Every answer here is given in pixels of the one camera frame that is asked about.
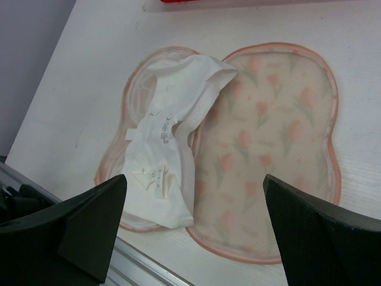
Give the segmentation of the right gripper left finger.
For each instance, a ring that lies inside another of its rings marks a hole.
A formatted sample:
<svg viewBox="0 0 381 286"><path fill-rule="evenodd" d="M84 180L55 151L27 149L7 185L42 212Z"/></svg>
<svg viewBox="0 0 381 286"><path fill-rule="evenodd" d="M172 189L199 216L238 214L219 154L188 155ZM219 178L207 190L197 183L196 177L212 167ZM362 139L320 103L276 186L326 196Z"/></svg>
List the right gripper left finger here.
<svg viewBox="0 0 381 286"><path fill-rule="evenodd" d="M1 189L1 284L103 284L126 190L123 175L60 203L26 184Z"/></svg>

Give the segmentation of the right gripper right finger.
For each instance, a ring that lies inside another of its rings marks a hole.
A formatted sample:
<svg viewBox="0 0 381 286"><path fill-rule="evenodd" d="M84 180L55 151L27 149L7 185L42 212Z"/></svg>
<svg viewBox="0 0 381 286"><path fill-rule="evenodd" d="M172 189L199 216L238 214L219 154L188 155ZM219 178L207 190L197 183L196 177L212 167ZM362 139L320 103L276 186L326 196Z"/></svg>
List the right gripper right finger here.
<svg viewBox="0 0 381 286"><path fill-rule="evenodd" d="M380 285L380 220L263 181L288 285Z"/></svg>

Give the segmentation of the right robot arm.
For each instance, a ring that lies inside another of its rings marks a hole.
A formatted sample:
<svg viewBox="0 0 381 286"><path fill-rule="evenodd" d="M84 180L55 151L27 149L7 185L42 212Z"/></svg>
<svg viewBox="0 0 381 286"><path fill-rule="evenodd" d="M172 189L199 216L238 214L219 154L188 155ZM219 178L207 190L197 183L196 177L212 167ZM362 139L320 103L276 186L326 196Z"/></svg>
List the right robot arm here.
<svg viewBox="0 0 381 286"><path fill-rule="evenodd" d="M380 220L267 175L271 227L289 285L379 285ZM2 285L188 285L117 238L127 181L61 201L1 165Z"/></svg>

